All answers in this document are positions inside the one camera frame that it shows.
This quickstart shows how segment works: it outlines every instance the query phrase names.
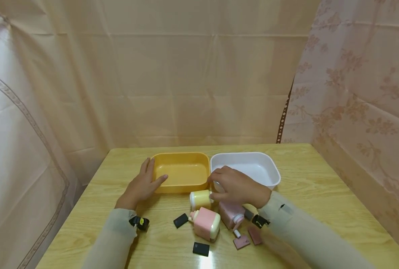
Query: yellow bottle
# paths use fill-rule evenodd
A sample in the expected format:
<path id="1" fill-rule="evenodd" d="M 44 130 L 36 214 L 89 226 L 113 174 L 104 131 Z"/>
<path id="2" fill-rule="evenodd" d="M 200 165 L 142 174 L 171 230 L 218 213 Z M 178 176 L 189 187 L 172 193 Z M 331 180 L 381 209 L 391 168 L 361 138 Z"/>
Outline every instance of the yellow bottle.
<path id="1" fill-rule="evenodd" d="M 211 209 L 213 200 L 210 199 L 211 192 L 209 190 L 197 191 L 190 193 L 190 206 L 192 211 L 205 207 Z"/>

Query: gray sleeve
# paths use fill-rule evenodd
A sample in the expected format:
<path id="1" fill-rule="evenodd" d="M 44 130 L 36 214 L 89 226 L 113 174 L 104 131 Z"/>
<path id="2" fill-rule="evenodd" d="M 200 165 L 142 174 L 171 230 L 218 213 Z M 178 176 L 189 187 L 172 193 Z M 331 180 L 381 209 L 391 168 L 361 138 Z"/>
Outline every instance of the gray sleeve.
<path id="1" fill-rule="evenodd" d="M 289 244 L 312 268 L 374 268 L 354 247 L 278 192 L 258 210 L 271 232 Z"/>
<path id="2" fill-rule="evenodd" d="M 134 210 L 113 209 L 102 231 L 84 261 L 84 269 L 123 269 L 128 258 L 129 248 L 137 236 L 129 220 L 135 216 Z"/>

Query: curtain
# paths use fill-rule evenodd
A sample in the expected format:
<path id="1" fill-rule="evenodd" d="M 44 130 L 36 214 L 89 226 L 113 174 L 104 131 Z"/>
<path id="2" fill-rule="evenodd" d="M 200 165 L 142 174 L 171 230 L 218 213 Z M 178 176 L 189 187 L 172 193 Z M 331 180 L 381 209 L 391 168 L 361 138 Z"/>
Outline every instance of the curtain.
<path id="1" fill-rule="evenodd" d="M 117 147 L 275 142 L 319 0 L 0 0 L 83 184 Z"/>
<path id="2" fill-rule="evenodd" d="M 0 268 L 117 147 L 274 142 L 319 0 L 0 0 Z"/>
<path id="3" fill-rule="evenodd" d="M 284 116 L 399 243 L 399 0 L 320 3 Z"/>
<path id="4" fill-rule="evenodd" d="M 35 267 L 80 186 L 0 16 L 0 268 Z"/>

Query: right hand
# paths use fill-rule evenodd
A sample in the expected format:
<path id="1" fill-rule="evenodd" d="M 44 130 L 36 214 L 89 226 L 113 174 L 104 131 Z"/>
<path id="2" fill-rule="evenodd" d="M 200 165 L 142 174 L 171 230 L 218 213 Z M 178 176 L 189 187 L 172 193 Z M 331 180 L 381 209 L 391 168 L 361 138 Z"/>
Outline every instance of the right hand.
<path id="1" fill-rule="evenodd" d="M 214 170 L 208 177 L 208 182 L 212 181 L 219 182 L 225 190 L 225 193 L 213 192 L 210 195 L 210 198 L 216 201 L 251 204 L 256 208 L 262 208 L 271 196 L 271 189 L 227 166 Z"/>

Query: black and yellow object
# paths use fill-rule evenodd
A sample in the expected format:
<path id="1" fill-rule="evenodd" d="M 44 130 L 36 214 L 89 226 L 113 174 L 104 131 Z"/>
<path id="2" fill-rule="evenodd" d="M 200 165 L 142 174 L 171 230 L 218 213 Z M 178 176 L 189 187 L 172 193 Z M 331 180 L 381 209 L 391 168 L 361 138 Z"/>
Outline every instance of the black and yellow object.
<path id="1" fill-rule="evenodd" d="M 262 226 L 264 226 L 264 225 L 269 225 L 269 224 L 270 224 L 269 221 L 267 221 L 265 218 L 262 218 L 262 217 L 259 216 L 259 215 L 255 215 L 255 216 L 252 218 L 252 222 L 253 222 L 254 225 L 258 226 L 259 229 L 261 229 Z"/>
<path id="2" fill-rule="evenodd" d="M 141 218 L 140 216 L 135 216 L 129 220 L 129 223 L 137 227 L 140 231 L 146 231 L 149 227 L 150 220 L 146 218 Z"/>

